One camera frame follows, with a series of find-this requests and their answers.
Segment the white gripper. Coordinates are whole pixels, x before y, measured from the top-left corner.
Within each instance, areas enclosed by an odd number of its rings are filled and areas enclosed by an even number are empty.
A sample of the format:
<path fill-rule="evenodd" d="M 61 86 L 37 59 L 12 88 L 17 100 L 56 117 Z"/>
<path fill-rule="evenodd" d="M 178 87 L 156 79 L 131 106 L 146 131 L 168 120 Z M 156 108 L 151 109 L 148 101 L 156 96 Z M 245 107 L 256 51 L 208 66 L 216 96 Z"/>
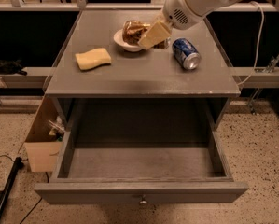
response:
<path fill-rule="evenodd" d="M 166 0 L 162 13 L 165 19 L 178 30 L 187 30 L 205 17 L 202 0 Z M 169 23 L 164 21 L 143 23 L 142 27 L 145 31 L 141 34 L 138 45 L 142 49 L 151 49 L 169 38 L 172 33 Z"/>

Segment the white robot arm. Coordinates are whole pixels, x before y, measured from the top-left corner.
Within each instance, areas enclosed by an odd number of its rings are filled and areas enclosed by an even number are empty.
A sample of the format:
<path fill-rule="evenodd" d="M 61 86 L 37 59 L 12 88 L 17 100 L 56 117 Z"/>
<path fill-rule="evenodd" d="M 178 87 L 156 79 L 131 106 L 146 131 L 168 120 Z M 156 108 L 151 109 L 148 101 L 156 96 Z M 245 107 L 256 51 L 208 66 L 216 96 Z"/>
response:
<path fill-rule="evenodd" d="M 151 49 L 168 38 L 173 29 L 187 30 L 202 21 L 208 14 L 243 0 L 165 0 L 163 8 L 142 34 L 138 45 Z M 279 0 L 265 0 L 279 12 Z"/>

